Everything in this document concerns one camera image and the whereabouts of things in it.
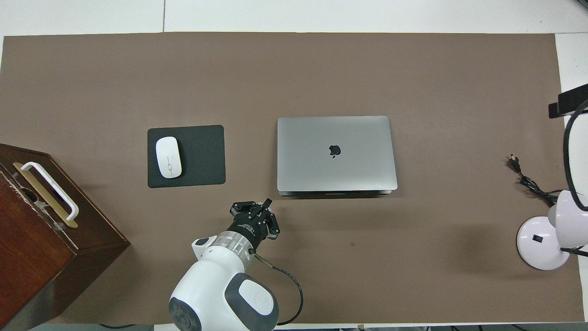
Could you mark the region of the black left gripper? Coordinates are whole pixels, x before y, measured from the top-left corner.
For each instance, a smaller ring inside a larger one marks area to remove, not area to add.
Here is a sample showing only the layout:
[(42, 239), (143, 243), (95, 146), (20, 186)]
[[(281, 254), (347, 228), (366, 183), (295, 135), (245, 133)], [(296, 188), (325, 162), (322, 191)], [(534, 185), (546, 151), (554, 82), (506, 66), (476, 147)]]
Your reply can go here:
[(281, 233), (277, 217), (269, 211), (273, 201), (266, 199), (263, 203), (256, 201), (235, 202), (230, 208), (230, 214), (234, 216), (232, 224), (227, 229), (243, 235), (256, 251), (260, 243), (268, 238), (277, 239)]

